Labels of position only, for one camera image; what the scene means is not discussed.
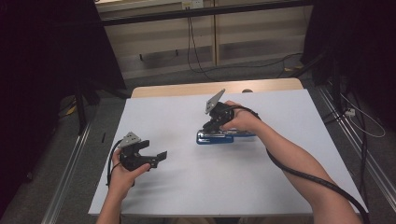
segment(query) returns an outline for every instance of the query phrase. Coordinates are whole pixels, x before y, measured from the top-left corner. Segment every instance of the power strip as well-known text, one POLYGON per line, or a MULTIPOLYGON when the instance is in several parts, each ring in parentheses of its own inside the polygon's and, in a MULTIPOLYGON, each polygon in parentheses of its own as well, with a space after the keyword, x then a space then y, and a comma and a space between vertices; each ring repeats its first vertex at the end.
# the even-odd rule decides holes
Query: power strip
POLYGON ((347 116, 350 116, 350 117, 355 117, 355 109, 353 109, 353 108, 348 108, 348 109, 346 110, 346 115, 347 115, 347 116))
POLYGON ((182 1, 181 9, 196 9, 204 7, 204 0, 182 1))

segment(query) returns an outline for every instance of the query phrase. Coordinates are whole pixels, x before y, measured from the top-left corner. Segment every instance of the hand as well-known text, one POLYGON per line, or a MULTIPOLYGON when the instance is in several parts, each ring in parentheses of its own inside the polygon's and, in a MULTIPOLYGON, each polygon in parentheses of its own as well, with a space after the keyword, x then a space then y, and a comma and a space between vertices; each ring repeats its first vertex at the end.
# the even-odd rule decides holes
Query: hand
POLYGON ((133 171, 128 171, 120 164, 120 152, 121 150, 117 149, 113 154, 112 161, 116 167, 111 173, 109 192, 114 193, 116 197, 122 200, 126 197, 134 180, 145 173, 150 168, 150 165, 146 163, 133 171))
MULTIPOLYGON (((227 101, 224 104, 239 105, 233 101, 227 101)), ((254 115, 244 109, 235 109, 233 112, 233 119, 230 122, 225 123, 223 126, 221 126, 220 128, 222 130, 226 131, 230 130, 231 128, 235 128, 239 131, 249 131, 255 133, 255 128, 259 123, 262 122, 260 119, 257 119, 256 117, 254 117, 254 115)))

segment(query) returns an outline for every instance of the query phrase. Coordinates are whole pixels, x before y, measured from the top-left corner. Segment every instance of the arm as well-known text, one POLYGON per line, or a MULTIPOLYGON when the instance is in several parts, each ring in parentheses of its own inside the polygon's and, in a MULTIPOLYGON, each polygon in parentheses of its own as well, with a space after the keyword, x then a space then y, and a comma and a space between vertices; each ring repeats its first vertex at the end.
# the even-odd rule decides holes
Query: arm
MULTIPOLYGON (((226 104, 234 105, 234 102, 229 101, 226 104)), ((289 168, 334 183, 314 157, 251 113, 236 109, 233 120, 222 126, 223 130, 231 128, 255 133, 270 153, 289 168)), ((284 174, 311 205, 315 223, 361 223, 349 201, 343 196, 314 182, 288 173, 284 174)))
POLYGON ((113 168, 111 173, 111 184, 108 188, 107 196, 99 214, 99 218, 96 221, 97 224, 120 222, 122 200, 126 197, 128 190, 134 183, 134 180, 145 173, 150 167, 149 164, 144 164, 130 172, 120 164, 119 155, 120 150, 116 150, 113 154, 112 160, 113 164, 116 164, 116 166, 113 168))

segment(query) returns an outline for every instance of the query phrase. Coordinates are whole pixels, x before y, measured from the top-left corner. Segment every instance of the white paper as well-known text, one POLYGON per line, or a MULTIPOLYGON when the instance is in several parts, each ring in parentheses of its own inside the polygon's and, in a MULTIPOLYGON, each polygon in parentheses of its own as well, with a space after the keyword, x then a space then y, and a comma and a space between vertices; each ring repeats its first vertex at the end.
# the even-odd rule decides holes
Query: white paper
MULTIPOLYGON (((150 146, 143 156, 168 151, 157 169, 139 176, 122 204, 125 215, 219 217, 311 214, 306 200, 268 158, 258 137, 232 144, 197 145, 196 133, 210 120, 212 95, 127 100, 114 143, 129 131, 150 146)), ((255 112, 277 132, 311 153, 332 179, 363 204, 307 90, 224 94, 255 112)), ((106 165, 91 215, 106 197, 106 165)))

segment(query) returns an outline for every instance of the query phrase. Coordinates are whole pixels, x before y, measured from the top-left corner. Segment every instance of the black plastic part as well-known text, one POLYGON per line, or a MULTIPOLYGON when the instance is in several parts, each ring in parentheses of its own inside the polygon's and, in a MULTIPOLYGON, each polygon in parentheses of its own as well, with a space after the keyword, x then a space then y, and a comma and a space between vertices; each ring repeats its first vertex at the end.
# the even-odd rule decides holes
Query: black plastic part
POLYGON ((150 164, 151 168, 157 168, 158 163, 166 159, 167 152, 158 154, 155 157, 141 156, 139 150, 149 146, 149 140, 135 143, 121 150, 120 162, 125 169, 133 171, 143 164, 150 164))
POLYGON ((204 132, 211 133, 220 130, 220 126, 231 121, 234 116, 233 109, 222 102, 218 102, 210 111, 211 120, 204 124, 204 132))

